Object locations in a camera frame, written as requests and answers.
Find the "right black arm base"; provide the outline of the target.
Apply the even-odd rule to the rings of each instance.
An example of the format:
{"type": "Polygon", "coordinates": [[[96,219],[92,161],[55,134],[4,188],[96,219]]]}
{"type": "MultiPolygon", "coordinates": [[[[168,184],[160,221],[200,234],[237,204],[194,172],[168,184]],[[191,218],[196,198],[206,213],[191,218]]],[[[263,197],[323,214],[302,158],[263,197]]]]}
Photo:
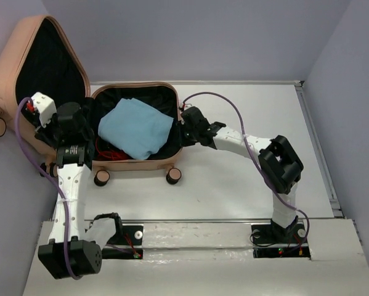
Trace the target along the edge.
{"type": "Polygon", "coordinates": [[[253,224],[249,240],[253,245],[253,257],[262,258],[311,258],[303,223],[297,224],[286,237],[277,238],[270,224],[253,224]]]}

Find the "pink hard-shell suitcase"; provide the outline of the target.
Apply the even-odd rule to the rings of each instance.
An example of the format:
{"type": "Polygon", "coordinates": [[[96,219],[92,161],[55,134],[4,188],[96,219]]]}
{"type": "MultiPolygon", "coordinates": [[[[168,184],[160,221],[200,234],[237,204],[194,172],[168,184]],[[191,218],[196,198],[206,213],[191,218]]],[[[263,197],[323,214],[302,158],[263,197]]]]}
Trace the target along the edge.
{"type": "MultiPolygon", "coordinates": [[[[50,15],[36,15],[20,20],[0,56],[0,137],[7,128],[14,130],[18,104],[24,97],[41,92],[55,102],[57,109],[67,102],[77,102],[91,109],[91,126],[97,136],[100,119],[121,99],[136,98],[173,117],[167,143],[147,160],[98,161],[94,183],[104,186],[108,171],[166,170],[166,180],[176,184],[182,177],[174,165],[181,151],[179,99],[174,87],[164,82],[118,83],[100,87],[91,94],[90,81],[58,21],[50,15]]],[[[57,176],[55,149],[37,140],[38,116],[26,107],[20,117],[20,133],[46,159],[41,168],[57,176]]]]}

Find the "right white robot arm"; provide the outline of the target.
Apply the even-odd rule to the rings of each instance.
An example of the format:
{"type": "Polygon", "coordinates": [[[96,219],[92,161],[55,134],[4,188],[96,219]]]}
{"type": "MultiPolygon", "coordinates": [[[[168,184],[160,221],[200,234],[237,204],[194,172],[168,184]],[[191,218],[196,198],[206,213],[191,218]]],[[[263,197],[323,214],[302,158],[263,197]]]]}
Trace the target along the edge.
{"type": "Polygon", "coordinates": [[[287,138],[247,136],[224,123],[210,123],[197,107],[182,109],[181,117],[182,146],[200,144],[248,158],[272,191],[270,223],[253,228],[250,237],[253,245],[266,248],[289,244],[298,225],[296,190],[304,165],[287,138]]]}

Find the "red black headphones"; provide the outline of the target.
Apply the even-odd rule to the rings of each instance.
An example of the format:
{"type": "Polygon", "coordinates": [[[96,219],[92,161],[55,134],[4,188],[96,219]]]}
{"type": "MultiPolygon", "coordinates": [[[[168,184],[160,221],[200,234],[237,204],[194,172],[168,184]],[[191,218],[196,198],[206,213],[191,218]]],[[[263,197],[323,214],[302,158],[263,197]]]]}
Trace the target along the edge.
{"type": "Polygon", "coordinates": [[[130,160],[131,157],[98,136],[95,140],[95,159],[98,161],[122,161],[130,160]]]}

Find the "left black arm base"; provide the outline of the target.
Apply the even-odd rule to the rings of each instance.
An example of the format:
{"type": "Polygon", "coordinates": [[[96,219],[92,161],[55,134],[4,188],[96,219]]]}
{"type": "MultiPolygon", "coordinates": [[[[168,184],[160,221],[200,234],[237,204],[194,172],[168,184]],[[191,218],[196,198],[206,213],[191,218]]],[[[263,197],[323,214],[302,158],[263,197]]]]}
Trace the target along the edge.
{"type": "Polygon", "coordinates": [[[144,226],[142,224],[123,224],[121,234],[109,239],[102,250],[104,260],[142,260],[144,226]]]}

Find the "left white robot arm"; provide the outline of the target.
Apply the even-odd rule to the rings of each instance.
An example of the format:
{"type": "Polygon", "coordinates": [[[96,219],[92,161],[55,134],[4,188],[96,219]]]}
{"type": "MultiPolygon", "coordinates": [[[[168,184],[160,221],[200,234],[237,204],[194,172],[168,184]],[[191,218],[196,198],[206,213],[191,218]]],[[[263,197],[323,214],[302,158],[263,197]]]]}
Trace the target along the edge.
{"type": "Polygon", "coordinates": [[[56,150],[58,197],[48,242],[38,247],[38,258],[54,279],[81,279],[102,267],[102,249],[123,238],[119,214],[101,214],[85,228],[87,180],[94,158],[94,134],[87,109],[78,103],[61,105],[53,122],[58,127],[56,150]]]}

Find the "light blue towel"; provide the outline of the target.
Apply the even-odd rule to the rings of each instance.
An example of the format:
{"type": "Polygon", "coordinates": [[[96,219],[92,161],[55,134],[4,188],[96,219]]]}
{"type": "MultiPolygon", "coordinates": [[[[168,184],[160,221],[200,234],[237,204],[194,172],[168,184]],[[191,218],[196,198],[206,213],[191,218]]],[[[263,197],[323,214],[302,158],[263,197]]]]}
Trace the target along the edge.
{"type": "Polygon", "coordinates": [[[98,135],[135,160],[146,160],[168,141],[173,117],[136,99],[121,99],[101,118],[98,135]]]}

